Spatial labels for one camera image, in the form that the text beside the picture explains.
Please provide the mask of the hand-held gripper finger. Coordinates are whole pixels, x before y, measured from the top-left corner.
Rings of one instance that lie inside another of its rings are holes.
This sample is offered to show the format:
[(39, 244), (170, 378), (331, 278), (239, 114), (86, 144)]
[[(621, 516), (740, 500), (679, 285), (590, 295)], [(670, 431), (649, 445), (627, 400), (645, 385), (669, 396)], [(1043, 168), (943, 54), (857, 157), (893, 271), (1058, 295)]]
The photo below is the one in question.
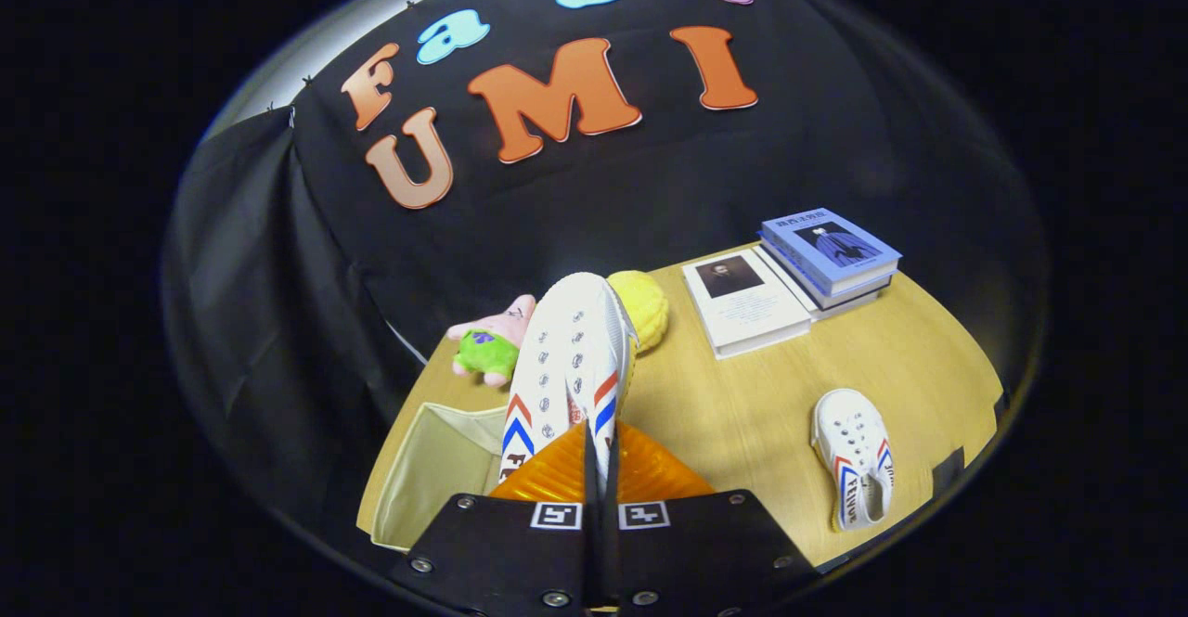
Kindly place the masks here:
[(588, 616), (604, 593), (605, 508), (590, 432), (581, 434), (582, 499), (451, 495), (390, 583), (443, 616)]
[(820, 572), (750, 490), (604, 504), (604, 594), (619, 616), (767, 616)]

